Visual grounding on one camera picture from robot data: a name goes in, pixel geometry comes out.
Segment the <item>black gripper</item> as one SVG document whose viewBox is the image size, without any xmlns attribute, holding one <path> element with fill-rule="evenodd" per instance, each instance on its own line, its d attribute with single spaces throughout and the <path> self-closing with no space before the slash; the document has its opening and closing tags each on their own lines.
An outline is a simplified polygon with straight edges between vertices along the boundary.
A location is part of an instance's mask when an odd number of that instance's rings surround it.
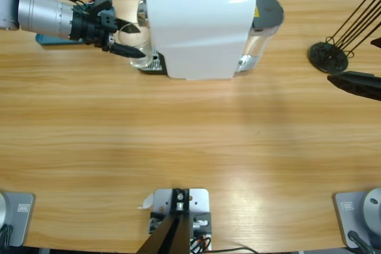
<svg viewBox="0 0 381 254">
<path fill-rule="evenodd" d="M 140 29 L 132 22 L 115 18 L 112 3 L 73 7 L 70 40 L 81 39 L 86 45 L 93 44 L 105 52 L 126 58 L 146 57 L 138 48 L 110 40 L 115 32 L 140 33 Z"/>
</svg>

